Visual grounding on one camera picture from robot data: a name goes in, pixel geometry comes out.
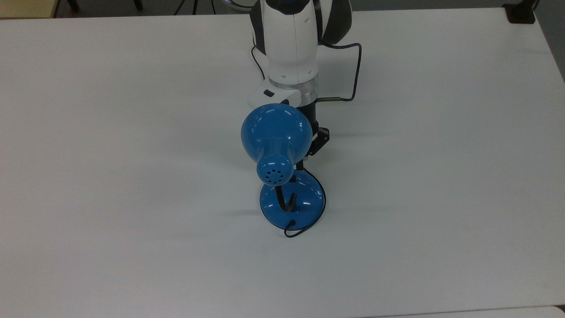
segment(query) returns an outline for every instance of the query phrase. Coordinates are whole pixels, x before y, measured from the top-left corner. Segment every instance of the floor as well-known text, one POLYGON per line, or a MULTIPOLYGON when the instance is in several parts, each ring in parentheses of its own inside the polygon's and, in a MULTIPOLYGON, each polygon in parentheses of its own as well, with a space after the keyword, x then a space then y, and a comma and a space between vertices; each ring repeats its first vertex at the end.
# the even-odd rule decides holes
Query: floor
MULTIPOLYGON (((88 18, 99 16, 173 15, 183 0, 142 0, 144 9, 137 11, 133 0, 77 0, 79 12, 72 12, 66 0, 60 0, 56 18, 88 18)), ((195 0, 185 0, 179 15, 190 15, 195 0)), ((196 0, 196 14, 244 14, 228 7, 225 0, 196 0)), ((355 11, 408 10, 432 8, 501 7, 519 0, 350 0, 355 11)), ((565 79, 565 0, 540 0, 536 16, 565 79)))

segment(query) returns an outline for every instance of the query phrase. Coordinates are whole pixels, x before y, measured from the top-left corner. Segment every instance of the lamp base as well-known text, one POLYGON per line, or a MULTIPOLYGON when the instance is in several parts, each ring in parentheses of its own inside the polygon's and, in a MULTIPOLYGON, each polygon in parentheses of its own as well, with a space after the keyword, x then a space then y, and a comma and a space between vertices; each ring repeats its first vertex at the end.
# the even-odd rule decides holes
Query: lamp base
POLYGON ((294 209, 290 212, 282 211, 277 201, 275 188, 267 185, 264 185, 261 189, 259 202, 263 214, 270 223, 279 229, 298 231, 316 223, 323 213, 325 196, 318 180, 310 174, 295 170, 293 175, 295 180, 293 178, 292 181, 283 184, 281 187, 285 202, 289 201, 293 193, 297 195, 294 209), (292 220, 294 220, 295 225, 289 226, 292 220))

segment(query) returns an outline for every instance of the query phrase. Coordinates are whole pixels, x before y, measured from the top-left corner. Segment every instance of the power cord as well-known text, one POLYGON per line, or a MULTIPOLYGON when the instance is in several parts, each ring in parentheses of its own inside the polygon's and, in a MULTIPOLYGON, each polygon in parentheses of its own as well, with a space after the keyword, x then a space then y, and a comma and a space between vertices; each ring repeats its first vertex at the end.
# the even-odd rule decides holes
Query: power cord
MULTIPOLYGON (((332 44, 321 42, 321 44, 330 48, 330 49, 337 49, 337 50, 348 49, 348 48, 352 48, 352 47, 356 46, 356 47, 359 48, 359 56, 357 58, 357 69, 355 70, 355 82, 353 83, 353 93, 351 94, 351 97, 349 97, 349 98, 318 97, 316 99, 316 102, 335 102, 335 101, 350 102, 350 101, 352 101, 355 98, 355 94, 357 93, 357 81, 359 79, 359 70, 361 68, 361 55, 362 55, 361 43, 352 43, 352 44, 348 44, 348 45, 332 45, 332 44)), ((257 59, 255 58, 255 54, 253 54, 253 50, 256 49, 256 48, 257 47, 255 45, 253 45, 253 47, 251 48, 251 56, 253 57, 253 60, 255 61, 255 64, 257 65, 257 67, 259 67, 259 71, 261 71, 261 77, 264 80, 265 79, 265 73, 263 73, 263 69, 261 68, 261 65, 259 65, 259 62, 257 62, 257 59)))
POLYGON ((306 226, 304 229, 302 229, 302 230, 300 230, 300 231, 298 231, 298 232, 296 232, 296 233, 294 233, 294 234, 288 234, 289 228, 290 228, 291 226, 296 225, 296 221, 295 221, 295 220, 290 220, 290 222, 288 223, 288 225, 287 225, 287 226, 285 227, 285 229, 284 229, 284 235, 285 235, 286 237, 288 237, 288 238, 295 238, 295 237, 299 236, 300 234, 304 233, 307 229, 311 228, 312 225, 314 225, 314 224, 316 224, 316 222, 318 222, 318 220, 320 219, 321 215, 324 214, 324 210, 325 210, 325 203, 326 203, 326 200, 325 200, 325 191, 324 191, 324 187, 321 185, 321 183, 318 181, 318 179, 316 179, 316 177, 315 177, 313 174, 310 173, 310 171, 306 170, 305 168, 303 168, 303 170, 304 170, 307 174, 311 175, 312 178, 314 178, 314 180, 316 180, 316 182, 318 182, 318 184, 320 185, 321 193, 322 193, 322 195, 324 196, 324 205, 323 205, 322 208, 321 208, 320 215, 318 215, 318 217, 314 220, 314 222, 312 222, 312 224, 306 226))
POLYGON ((257 59, 255 58, 255 54, 253 54, 253 50, 256 48, 257 47, 253 45, 253 47, 251 48, 251 56, 253 57, 253 60, 255 61, 257 67, 259 67, 259 71, 261 71, 261 77, 263 78, 263 80, 265 80, 265 74, 263 73, 263 69, 261 68, 261 65, 259 65, 259 62, 257 62, 257 59))
POLYGON ((348 44, 348 45, 332 45, 332 44, 328 44, 325 42, 321 42, 322 45, 324 45, 327 48, 330 49, 337 49, 337 50, 342 50, 342 49, 348 49, 348 48, 352 48, 354 46, 359 48, 359 57, 357 58, 357 69, 355 70, 355 82, 353 82, 353 93, 351 94, 351 97, 349 98, 343 98, 343 97, 319 97, 316 99, 316 102, 330 102, 330 101, 344 101, 344 102, 350 102, 355 98, 355 94, 357 93, 357 80, 359 79, 359 70, 361 68, 361 53, 362 53, 362 47, 361 47, 361 43, 352 43, 352 44, 348 44))

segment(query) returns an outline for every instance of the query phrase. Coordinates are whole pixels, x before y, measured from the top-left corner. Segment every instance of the white table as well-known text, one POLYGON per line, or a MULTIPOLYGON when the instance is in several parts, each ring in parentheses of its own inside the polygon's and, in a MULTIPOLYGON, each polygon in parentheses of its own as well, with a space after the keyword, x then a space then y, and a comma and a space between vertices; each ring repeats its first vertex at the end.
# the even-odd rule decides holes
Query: white table
MULTIPOLYGON (((263 217, 246 16, 0 21, 2 317, 365 317, 565 303, 565 85, 504 9, 356 12, 358 94, 263 217)), ((320 49, 322 96, 356 51, 320 49)))

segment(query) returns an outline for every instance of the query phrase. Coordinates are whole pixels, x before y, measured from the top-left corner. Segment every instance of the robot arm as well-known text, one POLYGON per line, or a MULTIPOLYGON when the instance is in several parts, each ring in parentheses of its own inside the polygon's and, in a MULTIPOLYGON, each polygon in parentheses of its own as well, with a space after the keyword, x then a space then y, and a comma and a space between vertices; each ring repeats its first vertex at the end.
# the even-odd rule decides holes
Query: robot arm
POLYGON ((254 43, 267 56, 269 69, 249 105, 298 108, 313 103, 318 97, 318 44, 335 44, 345 36, 351 27, 349 0, 259 0, 250 17, 254 43))

